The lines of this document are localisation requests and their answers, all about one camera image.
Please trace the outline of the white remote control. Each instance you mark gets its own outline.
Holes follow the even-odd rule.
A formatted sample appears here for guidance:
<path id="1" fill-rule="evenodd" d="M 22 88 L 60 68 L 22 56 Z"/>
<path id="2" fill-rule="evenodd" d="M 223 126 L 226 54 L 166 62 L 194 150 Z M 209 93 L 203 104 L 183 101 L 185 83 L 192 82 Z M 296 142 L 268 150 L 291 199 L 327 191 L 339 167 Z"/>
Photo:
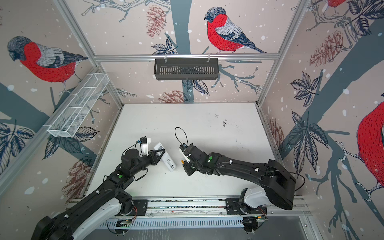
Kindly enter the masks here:
<path id="1" fill-rule="evenodd" d="M 165 148 L 161 144 L 161 142 L 159 142 L 157 145 L 155 145 L 154 150 L 165 150 Z M 167 151 L 164 152 L 164 154 L 163 154 L 163 156 L 161 158 L 161 161 L 166 165 L 166 167 L 168 168 L 168 170 L 170 172 L 173 172 L 176 169 L 176 167 L 177 167 L 177 165 L 172 160 L 172 158 L 170 157 L 170 155 L 168 154 Z"/>

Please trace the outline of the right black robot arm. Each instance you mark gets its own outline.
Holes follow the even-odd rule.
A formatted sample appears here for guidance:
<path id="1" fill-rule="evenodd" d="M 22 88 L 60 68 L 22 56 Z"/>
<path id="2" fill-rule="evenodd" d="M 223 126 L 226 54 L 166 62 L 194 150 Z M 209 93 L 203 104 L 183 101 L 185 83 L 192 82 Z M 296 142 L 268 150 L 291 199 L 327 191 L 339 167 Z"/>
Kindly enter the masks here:
<path id="1" fill-rule="evenodd" d="M 277 161 L 249 163 L 219 153 L 206 154 L 193 144 L 188 146 L 185 143 L 180 145 L 180 151 L 186 159 L 183 168 L 188 176 L 195 172 L 209 176 L 230 176 L 262 188 L 255 193 L 245 190 L 240 198 L 242 204 L 253 209 L 267 203 L 287 211 L 293 209 L 296 179 Z"/>

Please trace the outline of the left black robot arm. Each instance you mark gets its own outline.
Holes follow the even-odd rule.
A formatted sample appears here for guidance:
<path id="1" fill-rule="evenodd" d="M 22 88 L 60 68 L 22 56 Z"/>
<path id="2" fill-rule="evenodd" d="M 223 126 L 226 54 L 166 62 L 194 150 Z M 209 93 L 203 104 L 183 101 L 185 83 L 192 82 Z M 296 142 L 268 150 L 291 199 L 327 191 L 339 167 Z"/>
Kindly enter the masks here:
<path id="1" fill-rule="evenodd" d="M 125 190 L 135 175 L 155 166 L 165 150 L 151 150 L 140 156 L 137 149 L 127 150 L 121 163 L 99 187 L 69 210 L 54 218 L 41 219 L 32 234 L 33 240 L 82 240 L 101 224 L 118 214 L 137 217 L 139 208 Z"/>

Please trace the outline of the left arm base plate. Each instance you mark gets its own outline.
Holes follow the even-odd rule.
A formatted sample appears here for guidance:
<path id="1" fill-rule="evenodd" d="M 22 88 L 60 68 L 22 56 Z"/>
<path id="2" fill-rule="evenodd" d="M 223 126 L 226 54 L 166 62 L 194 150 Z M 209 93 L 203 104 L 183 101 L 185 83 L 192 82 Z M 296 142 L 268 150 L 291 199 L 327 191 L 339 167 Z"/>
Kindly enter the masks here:
<path id="1" fill-rule="evenodd" d="M 148 200 L 130 200 L 122 204 L 120 216 L 145 216 Z"/>

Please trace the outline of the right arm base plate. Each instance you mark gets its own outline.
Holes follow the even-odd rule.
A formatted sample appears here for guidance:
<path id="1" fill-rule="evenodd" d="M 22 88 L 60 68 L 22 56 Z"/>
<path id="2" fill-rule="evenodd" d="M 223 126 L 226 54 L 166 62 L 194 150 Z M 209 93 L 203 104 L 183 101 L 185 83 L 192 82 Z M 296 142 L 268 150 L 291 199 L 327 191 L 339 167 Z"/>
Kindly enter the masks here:
<path id="1" fill-rule="evenodd" d="M 262 205 L 252 208 L 245 203 L 241 203 L 239 199 L 229 198 L 225 199 L 224 209 L 227 215 L 265 215 L 267 206 Z"/>

